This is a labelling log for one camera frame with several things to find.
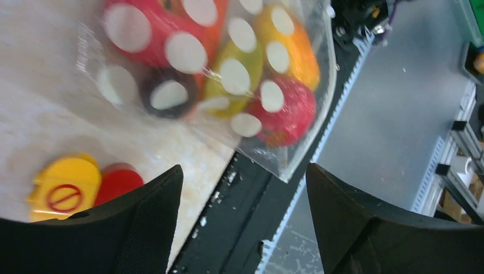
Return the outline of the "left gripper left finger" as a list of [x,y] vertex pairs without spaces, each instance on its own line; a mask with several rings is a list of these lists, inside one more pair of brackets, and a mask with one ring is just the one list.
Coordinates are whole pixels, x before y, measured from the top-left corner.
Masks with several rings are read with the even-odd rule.
[[165,273],[184,174],[175,165],[144,186],[71,217],[1,220],[2,273]]

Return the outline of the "red toy apple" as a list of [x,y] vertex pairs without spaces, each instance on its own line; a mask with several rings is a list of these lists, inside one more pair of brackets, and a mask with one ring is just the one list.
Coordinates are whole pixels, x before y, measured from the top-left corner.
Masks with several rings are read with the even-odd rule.
[[200,73],[208,64],[203,27],[159,1],[107,1],[101,21],[108,40],[132,61],[185,74]]
[[256,136],[268,147],[293,145],[312,125],[316,100],[299,80],[289,76],[268,78],[257,95],[259,98],[249,103],[246,112],[260,120],[262,129]]

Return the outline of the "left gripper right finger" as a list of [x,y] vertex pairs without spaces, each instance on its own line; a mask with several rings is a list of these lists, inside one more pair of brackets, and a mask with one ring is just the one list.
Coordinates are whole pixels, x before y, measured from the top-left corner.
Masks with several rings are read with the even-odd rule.
[[387,203],[315,163],[306,188],[325,273],[482,273],[483,227]]

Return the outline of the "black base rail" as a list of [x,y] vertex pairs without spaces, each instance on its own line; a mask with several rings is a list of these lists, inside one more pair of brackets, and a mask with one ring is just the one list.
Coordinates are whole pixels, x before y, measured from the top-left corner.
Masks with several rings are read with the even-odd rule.
[[335,100],[314,143],[288,182],[241,154],[234,154],[200,217],[177,255],[170,273],[262,273],[305,187],[305,170],[325,146],[372,47],[364,31],[336,46]]

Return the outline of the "yellow orange toy mango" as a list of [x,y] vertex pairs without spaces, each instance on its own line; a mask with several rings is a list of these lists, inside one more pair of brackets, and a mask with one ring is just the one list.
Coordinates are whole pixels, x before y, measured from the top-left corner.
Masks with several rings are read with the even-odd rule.
[[264,62],[275,75],[287,75],[314,91],[320,68],[304,25],[285,6],[273,3],[253,19]]

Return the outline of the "yellow and red button toy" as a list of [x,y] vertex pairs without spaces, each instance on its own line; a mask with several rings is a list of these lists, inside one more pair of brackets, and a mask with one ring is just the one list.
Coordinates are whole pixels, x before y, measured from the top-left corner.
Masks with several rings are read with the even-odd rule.
[[134,166],[113,163],[100,168],[89,154],[67,154],[54,160],[33,179],[27,198],[31,222],[67,219],[144,185]]

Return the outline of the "yellow toy starfruit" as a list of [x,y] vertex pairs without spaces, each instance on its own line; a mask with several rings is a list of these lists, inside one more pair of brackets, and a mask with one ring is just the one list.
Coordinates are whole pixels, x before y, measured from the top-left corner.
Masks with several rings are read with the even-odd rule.
[[229,100],[229,105],[225,109],[210,108],[208,112],[222,119],[242,112],[259,86],[263,70],[263,50],[259,42],[251,52],[246,53],[233,41],[228,41],[211,66],[204,99],[224,97]]

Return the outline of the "orange toy carrot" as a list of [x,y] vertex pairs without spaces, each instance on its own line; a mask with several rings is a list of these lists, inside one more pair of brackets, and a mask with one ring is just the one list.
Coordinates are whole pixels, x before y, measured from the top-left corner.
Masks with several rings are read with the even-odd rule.
[[189,4],[208,3],[216,10],[215,22],[211,26],[203,26],[200,34],[201,43],[207,52],[207,66],[215,60],[221,41],[221,32],[227,12],[228,1],[187,1]]

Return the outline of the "clear zip top bag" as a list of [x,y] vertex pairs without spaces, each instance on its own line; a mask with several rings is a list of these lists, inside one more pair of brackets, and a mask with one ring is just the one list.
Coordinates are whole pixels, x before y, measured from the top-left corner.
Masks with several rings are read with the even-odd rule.
[[116,108],[181,120],[287,182],[336,85],[330,1],[83,1],[78,67]]

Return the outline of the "dark toy plum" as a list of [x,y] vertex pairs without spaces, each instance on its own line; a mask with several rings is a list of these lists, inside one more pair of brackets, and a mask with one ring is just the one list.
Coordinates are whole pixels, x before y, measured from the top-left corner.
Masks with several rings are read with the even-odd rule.
[[145,111],[157,118],[181,119],[196,106],[199,88],[192,75],[173,68],[156,68],[139,83]]

